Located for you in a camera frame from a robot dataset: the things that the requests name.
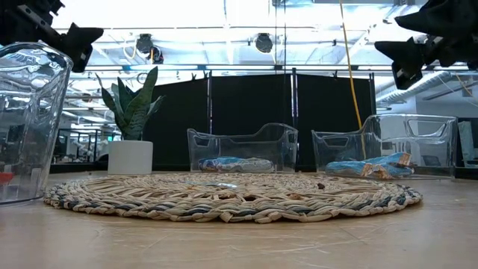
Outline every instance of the light wood table surface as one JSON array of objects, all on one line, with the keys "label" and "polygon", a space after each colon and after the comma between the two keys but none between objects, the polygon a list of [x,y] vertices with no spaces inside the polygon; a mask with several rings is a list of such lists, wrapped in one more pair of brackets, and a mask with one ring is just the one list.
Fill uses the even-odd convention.
[{"label": "light wood table surface", "polygon": [[[87,177],[51,175],[49,184]],[[40,200],[7,205],[0,268],[478,268],[478,181],[400,183],[424,201],[319,223],[173,223],[57,210]]]}]

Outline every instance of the white plant pot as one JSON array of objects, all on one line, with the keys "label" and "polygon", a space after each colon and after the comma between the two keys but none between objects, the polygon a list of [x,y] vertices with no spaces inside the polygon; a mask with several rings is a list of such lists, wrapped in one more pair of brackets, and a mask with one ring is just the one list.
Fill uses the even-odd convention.
[{"label": "white plant pot", "polygon": [[152,142],[123,140],[109,145],[108,175],[149,175],[152,172]]}]

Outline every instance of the clear plastic bin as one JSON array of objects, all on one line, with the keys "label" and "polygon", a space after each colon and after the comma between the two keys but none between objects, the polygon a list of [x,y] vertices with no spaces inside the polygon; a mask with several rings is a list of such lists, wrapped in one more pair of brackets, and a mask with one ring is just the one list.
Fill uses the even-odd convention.
[{"label": "clear plastic bin", "polygon": [[43,195],[71,69],[39,43],[0,49],[0,204]]},{"label": "clear plastic bin", "polygon": [[453,178],[457,119],[370,116],[350,133],[312,131],[318,172],[375,179]]},{"label": "clear plastic bin", "polygon": [[187,130],[192,172],[294,172],[298,131],[268,123],[251,135],[213,135]]}]

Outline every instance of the woven round rug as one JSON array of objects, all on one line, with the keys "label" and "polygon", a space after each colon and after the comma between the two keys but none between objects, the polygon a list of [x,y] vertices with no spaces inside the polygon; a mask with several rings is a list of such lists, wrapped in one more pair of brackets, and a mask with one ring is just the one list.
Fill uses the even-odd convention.
[{"label": "woven round rug", "polygon": [[67,182],[49,189],[44,202],[88,214],[269,223],[384,214],[422,198],[392,182],[323,175],[171,173]]}]

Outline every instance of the black robotic arm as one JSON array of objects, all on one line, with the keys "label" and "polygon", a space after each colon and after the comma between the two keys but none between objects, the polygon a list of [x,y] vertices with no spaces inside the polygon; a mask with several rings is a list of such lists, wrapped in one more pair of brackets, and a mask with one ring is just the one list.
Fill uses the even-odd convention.
[{"label": "black robotic arm", "polygon": [[417,13],[398,16],[400,27],[425,33],[406,42],[375,42],[394,62],[398,89],[405,90],[422,78],[422,66],[439,61],[442,67],[463,62],[478,69],[478,0],[429,0]]},{"label": "black robotic arm", "polygon": [[68,55],[73,72],[83,72],[90,59],[91,44],[103,35],[102,28],[79,28],[72,23],[66,34],[52,28],[53,16],[64,7],[60,0],[0,0],[0,44],[37,42]]}]

